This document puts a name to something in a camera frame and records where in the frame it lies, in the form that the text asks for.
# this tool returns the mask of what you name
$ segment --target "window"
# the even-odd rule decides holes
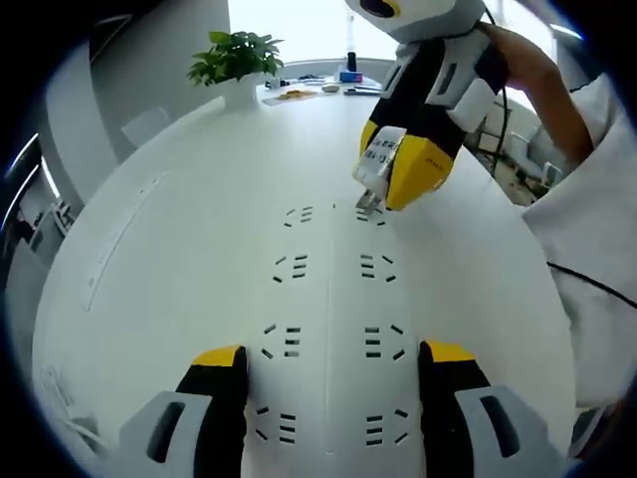
[[[359,57],[396,58],[398,43],[351,12],[344,0],[229,0],[229,9],[233,32],[285,40],[279,45],[285,63],[344,58],[348,47]]]
[[[343,0],[229,0],[229,9],[233,32],[285,40],[278,45],[285,63],[343,58],[347,53]]]
[[[528,38],[554,59],[550,29],[518,0],[485,0],[496,22]],[[344,0],[229,0],[232,31],[272,34],[286,62],[344,58],[348,48],[358,57],[393,60],[398,43],[351,12]],[[485,15],[483,21],[489,22]],[[523,92],[510,97],[532,109]]]

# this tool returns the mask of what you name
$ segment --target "person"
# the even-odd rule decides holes
[[[577,404],[613,403],[637,367],[637,140],[630,118],[607,75],[570,94],[536,45],[499,27],[481,28],[508,63],[509,86],[527,94],[575,167],[523,218],[552,265],[570,318]]]

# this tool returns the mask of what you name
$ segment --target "blue object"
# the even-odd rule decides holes
[[[341,83],[362,83],[362,73],[340,72],[338,79]]]

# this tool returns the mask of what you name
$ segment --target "white wall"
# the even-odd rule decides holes
[[[45,104],[62,166],[86,204],[118,166],[93,89],[88,43],[53,75]]]
[[[40,167],[33,182],[20,199],[22,215],[33,226],[38,215],[44,213],[55,201],[56,197],[51,192],[42,167]]]
[[[209,31],[230,31],[227,0],[164,0],[96,57],[96,96],[120,162],[135,151],[124,125],[156,108],[175,121],[217,96],[186,78],[192,55],[210,48]]]

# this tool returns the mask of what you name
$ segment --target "white label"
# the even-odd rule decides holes
[[[394,160],[407,129],[384,126],[365,150],[354,171],[354,179],[385,199],[389,189],[389,167]]]

